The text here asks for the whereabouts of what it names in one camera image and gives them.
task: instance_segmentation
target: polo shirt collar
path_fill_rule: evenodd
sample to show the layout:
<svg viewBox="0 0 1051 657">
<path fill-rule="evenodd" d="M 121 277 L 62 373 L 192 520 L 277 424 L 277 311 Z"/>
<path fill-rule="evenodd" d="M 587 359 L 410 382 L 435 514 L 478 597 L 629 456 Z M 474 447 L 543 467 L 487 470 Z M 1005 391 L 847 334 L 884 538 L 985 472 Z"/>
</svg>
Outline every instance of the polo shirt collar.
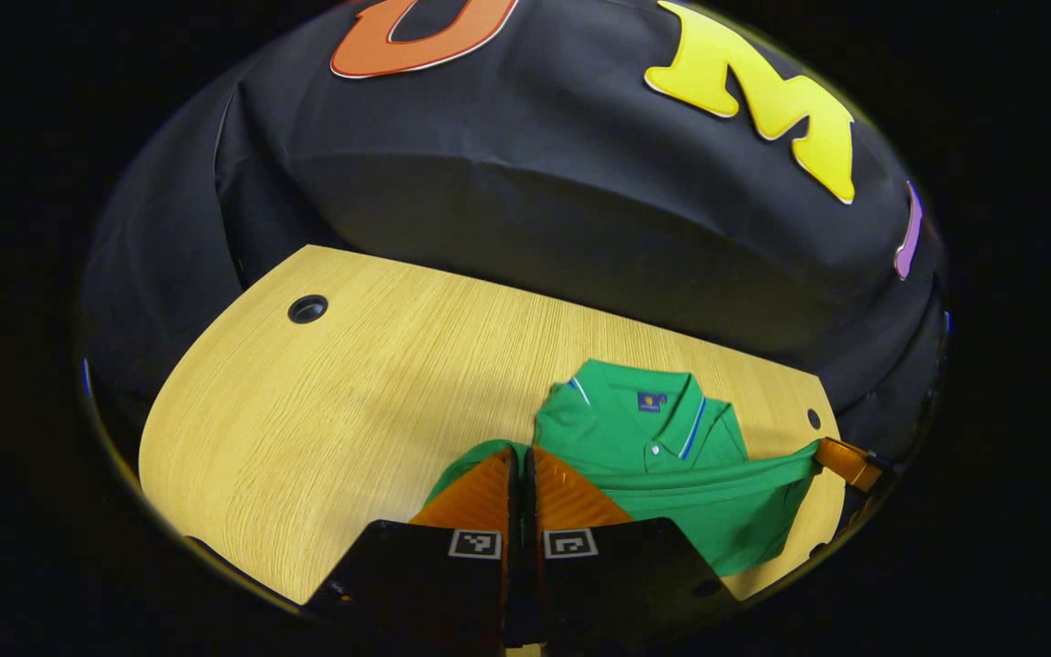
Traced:
<svg viewBox="0 0 1051 657">
<path fill-rule="evenodd" d="M 634 408 L 620 408 L 619 401 L 611 394 L 610 387 L 613 384 L 620 384 L 621 377 L 625 375 L 641 374 L 643 378 L 651 382 L 656 388 L 653 392 L 667 391 L 675 392 L 677 403 L 675 408 L 668 409 L 671 416 L 667 416 L 666 424 L 654 437 L 642 435 L 650 439 L 652 444 L 659 444 L 660 448 L 668 450 L 681 459 L 687 460 L 692 456 L 693 446 L 700 439 L 700 425 L 704 416 L 704 408 L 708 401 L 704 398 L 700 384 L 689 371 L 659 371 L 640 370 L 635 367 L 613 365 L 613 363 L 602 363 L 600 361 L 588 361 L 578 371 L 571 382 L 577 391 L 586 397 L 593 411 L 618 412 L 628 418 L 634 417 Z M 638 424 L 635 425 L 635 432 L 641 435 Z"/>
</svg>

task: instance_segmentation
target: orange letter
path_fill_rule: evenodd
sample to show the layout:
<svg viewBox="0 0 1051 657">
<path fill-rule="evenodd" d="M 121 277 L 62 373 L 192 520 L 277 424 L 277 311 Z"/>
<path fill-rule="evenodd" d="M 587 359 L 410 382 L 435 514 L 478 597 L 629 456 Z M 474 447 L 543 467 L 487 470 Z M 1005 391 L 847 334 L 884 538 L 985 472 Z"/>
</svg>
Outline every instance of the orange letter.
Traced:
<svg viewBox="0 0 1051 657">
<path fill-rule="evenodd" d="M 372 78 L 426 69 L 480 48 L 496 37 L 517 0 L 468 0 L 451 25 L 429 38 L 392 41 L 416 0 L 384 0 L 359 12 L 330 59 L 330 70 L 344 78 Z"/>
</svg>

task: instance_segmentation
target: light wood surface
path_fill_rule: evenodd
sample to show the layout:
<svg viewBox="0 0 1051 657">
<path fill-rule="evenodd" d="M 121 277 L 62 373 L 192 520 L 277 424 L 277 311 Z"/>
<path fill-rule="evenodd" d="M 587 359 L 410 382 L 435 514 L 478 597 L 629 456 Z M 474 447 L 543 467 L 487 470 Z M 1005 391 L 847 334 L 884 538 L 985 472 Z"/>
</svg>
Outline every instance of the light wood surface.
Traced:
<svg viewBox="0 0 1051 657">
<path fill-rule="evenodd" d="M 305 294 L 327 296 L 329 311 L 294 324 L 287 309 Z M 802 371 L 550 296 L 306 246 L 172 370 L 143 432 L 142 489 L 178 531 L 304 603 L 368 521 L 412 518 L 471 446 L 529 444 L 550 385 L 590 357 L 693 371 L 705 395 L 735 405 L 754 459 L 839 437 L 821 383 Z M 843 487 L 818 475 L 785 552 L 724 578 L 738 598 L 833 536 Z"/>
</svg>

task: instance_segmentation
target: black cloth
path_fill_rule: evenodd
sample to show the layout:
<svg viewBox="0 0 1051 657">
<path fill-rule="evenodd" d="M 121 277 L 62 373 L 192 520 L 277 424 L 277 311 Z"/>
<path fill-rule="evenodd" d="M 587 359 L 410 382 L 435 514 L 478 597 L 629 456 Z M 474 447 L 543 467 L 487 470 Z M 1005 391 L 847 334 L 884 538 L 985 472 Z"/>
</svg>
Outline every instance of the black cloth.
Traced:
<svg viewBox="0 0 1051 657">
<path fill-rule="evenodd" d="M 330 54 L 367 4 L 314 18 L 210 84 L 100 218 L 85 354 L 130 435 L 205 326 L 315 243 L 812 371 L 842 437 L 902 463 L 936 371 L 945 253 L 929 212 L 909 278 L 894 273 L 913 174 L 858 107 L 858 196 L 843 204 L 794 161 L 806 121 L 765 141 L 736 76 L 730 120 L 643 83 L 680 38 L 654 3 L 521 0 L 461 58 L 338 78 Z M 414 4 L 395 38 L 433 35 L 461 4 Z M 754 43 L 781 78 L 804 73 Z"/>
</svg>

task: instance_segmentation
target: black fabric backdrop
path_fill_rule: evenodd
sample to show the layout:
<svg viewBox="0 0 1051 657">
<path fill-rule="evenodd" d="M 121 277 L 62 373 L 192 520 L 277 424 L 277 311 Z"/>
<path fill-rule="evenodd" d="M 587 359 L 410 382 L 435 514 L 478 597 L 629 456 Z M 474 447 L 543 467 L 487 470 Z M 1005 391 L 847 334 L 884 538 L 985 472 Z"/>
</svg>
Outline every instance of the black fabric backdrop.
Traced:
<svg viewBox="0 0 1051 657">
<path fill-rule="evenodd" d="M 413 4 L 395 38 L 431 37 L 462 4 Z M 719 121 L 642 83 L 680 37 L 680 19 L 651 1 L 529 0 L 465 58 L 338 78 L 329 50 L 364 5 L 322 14 L 223 74 L 114 190 L 80 310 L 85 355 L 130 425 L 242 287 L 316 243 L 812 371 L 843 439 L 905 458 L 935 371 L 931 271 L 945 259 L 933 188 L 868 111 L 844 100 L 856 197 L 843 204 L 789 153 L 805 125 L 765 142 L 750 112 Z M 781 78 L 803 73 L 751 42 Z M 735 76 L 727 88 L 748 106 Z M 912 179 L 929 213 L 900 280 Z"/>
<path fill-rule="evenodd" d="M 172 109 L 310 3 L 0 11 L 0 654 L 350 653 L 138 512 L 74 403 L 86 228 Z M 926 171 L 951 250 L 945 405 L 887 507 L 684 654 L 1051 652 L 1051 11 L 729 3 Z"/>
</svg>

